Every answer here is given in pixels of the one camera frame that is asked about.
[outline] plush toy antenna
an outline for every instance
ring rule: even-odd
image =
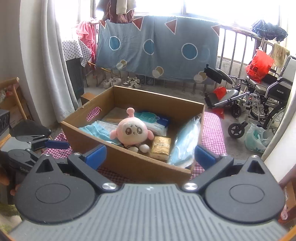
[[[135,117],[133,114],[135,113],[134,108],[127,108],[126,112],[128,113],[128,117]]]

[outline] pink plush toy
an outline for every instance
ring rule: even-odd
[[[151,130],[148,130],[143,121],[134,117],[135,110],[128,108],[126,110],[128,117],[123,119],[116,130],[110,132],[110,139],[117,138],[126,149],[138,152],[148,152],[149,146],[142,144],[147,138],[149,140],[154,139],[154,135]]]

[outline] hanging clothes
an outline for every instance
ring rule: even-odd
[[[134,17],[134,9],[126,14],[116,14],[117,0],[100,0],[97,5],[98,11],[103,11],[104,16],[102,20],[110,19],[112,23],[131,23]]]
[[[272,47],[272,51],[270,52],[270,57],[274,60],[274,64],[279,68],[282,69],[285,63],[286,56],[290,55],[290,51],[287,50],[285,47],[274,43]]]
[[[136,0],[117,0],[116,14],[125,14],[136,7]]]
[[[264,37],[265,40],[283,41],[287,36],[287,32],[278,25],[266,23],[263,19],[253,23],[252,31],[257,33],[260,37]]]
[[[96,60],[95,29],[93,32],[90,21],[81,21],[77,26],[76,33],[78,39],[80,39],[91,51],[91,61],[94,63]]]

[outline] red triangle pattern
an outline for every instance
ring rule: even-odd
[[[133,20],[133,24],[141,31],[144,17],[139,17]]]
[[[168,27],[169,30],[172,31],[173,34],[176,34],[177,19],[166,22],[165,25]]]
[[[101,25],[105,28],[106,22],[104,20],[100,20]]]
[[[219,36],[220,35],[220,24],[211,26],[211,28],[216,32],[216,34]]]

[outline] gold snack package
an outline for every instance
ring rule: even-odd
[[[170,138],[155,137],[152,143],[150,157],[167,161],[170,154],[170,142]]]

